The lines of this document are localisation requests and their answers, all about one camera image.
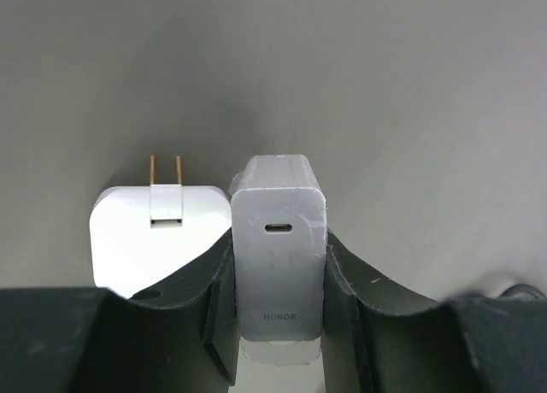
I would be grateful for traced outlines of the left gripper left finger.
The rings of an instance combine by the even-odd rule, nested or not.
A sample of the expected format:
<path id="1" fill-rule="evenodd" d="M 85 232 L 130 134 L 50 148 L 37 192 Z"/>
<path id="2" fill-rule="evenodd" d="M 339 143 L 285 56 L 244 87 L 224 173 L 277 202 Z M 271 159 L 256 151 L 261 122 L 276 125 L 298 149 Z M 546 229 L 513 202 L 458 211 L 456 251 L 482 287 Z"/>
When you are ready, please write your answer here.
<path id="1" fill-rule="evenodd" d="M 4 392 L 226 392 L 238 349 L 230 233 L 131 298 L 91 287 L 1 292 Z"/>

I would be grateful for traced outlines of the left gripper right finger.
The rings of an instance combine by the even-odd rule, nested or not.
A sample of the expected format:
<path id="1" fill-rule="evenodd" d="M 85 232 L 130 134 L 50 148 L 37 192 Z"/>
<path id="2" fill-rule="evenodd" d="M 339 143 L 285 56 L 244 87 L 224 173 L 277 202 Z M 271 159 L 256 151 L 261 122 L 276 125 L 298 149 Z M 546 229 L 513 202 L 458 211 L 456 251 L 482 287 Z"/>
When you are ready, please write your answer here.
<path id="1" fill-rule="evenodd" d="M 329 235 L 322 360 L 329 392 L 543 392 L 546 298 L 516 284 L 435 302 Z"/>

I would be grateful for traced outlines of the white square charger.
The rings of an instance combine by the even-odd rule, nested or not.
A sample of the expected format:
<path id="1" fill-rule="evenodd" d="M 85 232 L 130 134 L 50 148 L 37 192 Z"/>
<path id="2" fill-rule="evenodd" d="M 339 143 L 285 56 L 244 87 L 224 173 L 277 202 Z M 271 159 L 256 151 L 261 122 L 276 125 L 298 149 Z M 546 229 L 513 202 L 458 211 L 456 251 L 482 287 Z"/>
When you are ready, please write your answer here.
<path id="1" fill-rule="evenodd" d="M 89 219 L 93 280 L 125 299 L 197 259 L 230 228 L 226 194 L 210 185 L 156 179 L 150 157 L 147 185 L 114 186 L 96 200 Z"/>

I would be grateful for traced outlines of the white honor charger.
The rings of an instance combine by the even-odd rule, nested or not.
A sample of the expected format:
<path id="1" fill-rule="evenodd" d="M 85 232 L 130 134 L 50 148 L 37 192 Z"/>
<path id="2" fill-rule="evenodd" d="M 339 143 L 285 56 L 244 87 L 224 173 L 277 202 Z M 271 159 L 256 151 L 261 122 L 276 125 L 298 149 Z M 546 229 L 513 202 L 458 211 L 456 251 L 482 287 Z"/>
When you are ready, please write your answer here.
<path id="1" fill-rule="evenodd" d="M 305 155 L 256 155 L 230 187 L 238 323 L 251 342 L 321 334 L 326 198 Z"/>

